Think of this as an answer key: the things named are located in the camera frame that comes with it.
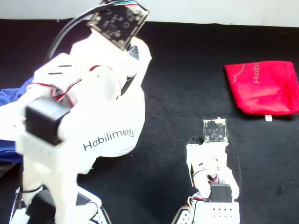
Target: black floor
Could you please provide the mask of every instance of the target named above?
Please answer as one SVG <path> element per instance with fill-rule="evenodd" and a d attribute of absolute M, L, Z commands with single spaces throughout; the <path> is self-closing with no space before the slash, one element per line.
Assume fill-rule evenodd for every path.
<path fill-rule="evenodd" d="M 29 78 L 65 22 L 0 21 L 0 88 Z M 84 24 L 60 51 L 84 38 Z M 185 164 L 185 144 L 202 133 L 201 120 L 228 119 L 240 151 L 242 224 L 297 224 L 299 219 L 299 123 L 243 115 L 234 105 L 223 66 L 261 60 L 292 61 L 299 71 L 299 29 L 147 23 L 141 37 L 153 60 L 143 88 L 146 121 L 136 149 L 99 158 L 79 185 L 99 195 L 114 224 L 170 224 L 195 190 Z M 238 177 L 233 147 L 229 166 Z M 0 179 L 0 220 L 7 223 L 16 167 Z"/>

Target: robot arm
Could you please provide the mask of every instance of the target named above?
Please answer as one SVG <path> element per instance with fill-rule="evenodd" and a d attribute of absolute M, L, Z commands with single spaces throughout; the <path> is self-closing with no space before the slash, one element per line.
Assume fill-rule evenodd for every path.
<path fill-rule="evenodd" d="M 188 197 L 172 224 L 239 224 L 239 187 L 225 152 L 226 120 L 203 120 L 203 129 L 203 142 L 192 137 L 186 145 L 189 176 L 198 192 Z"/>

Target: red bag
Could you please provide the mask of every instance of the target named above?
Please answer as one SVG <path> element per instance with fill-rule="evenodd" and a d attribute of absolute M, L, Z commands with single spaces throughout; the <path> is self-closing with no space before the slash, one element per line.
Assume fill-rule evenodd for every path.
<path fill-rule="evenodd" d="M 258 115 L 299 112 L 299 86 L 291 62 L 267 61 L 226 65 L 237 106 Z"/>

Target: blue cloth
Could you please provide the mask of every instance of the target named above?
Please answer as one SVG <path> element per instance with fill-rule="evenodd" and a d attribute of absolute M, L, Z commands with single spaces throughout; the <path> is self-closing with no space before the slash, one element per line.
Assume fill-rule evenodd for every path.
<path fill-rule="evenodd" d="M 0 91 L 0 106 L 17 101 L 25 92 L 33 77 L 27 80 L 20 88 L 3 89 Z M 22 156 L 15 152 L 14 141 L 0 140 L 0 162 L 16 164 L 22 161 Z"/>

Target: humanoid robot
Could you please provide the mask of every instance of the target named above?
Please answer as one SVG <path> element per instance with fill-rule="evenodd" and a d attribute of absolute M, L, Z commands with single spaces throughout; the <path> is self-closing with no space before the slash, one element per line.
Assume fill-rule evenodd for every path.
<path fill-rule="evenodd" d="M 186 145 L 190 180 L 199 191 L 188 197 L 172 224 L 239 224 L 239 187 L 225 152 L 226 119 L 203 120 L 203 130 L 202 142 L 192 137 Z"/>
<path fill-rule="evenodd" d="M 151 60 L 135 35 L 149 12 L 135 1 L 104 2 L 70 21 L 47 63 L 16 102 L 21 187 L 10 224 L 108 224 L 101 200 L 77 185 L 99 156 L 136 146 L 145 117 L 141 83 Z M 91 34 L 53 58 L 63 36 L 85 17 Z"/>

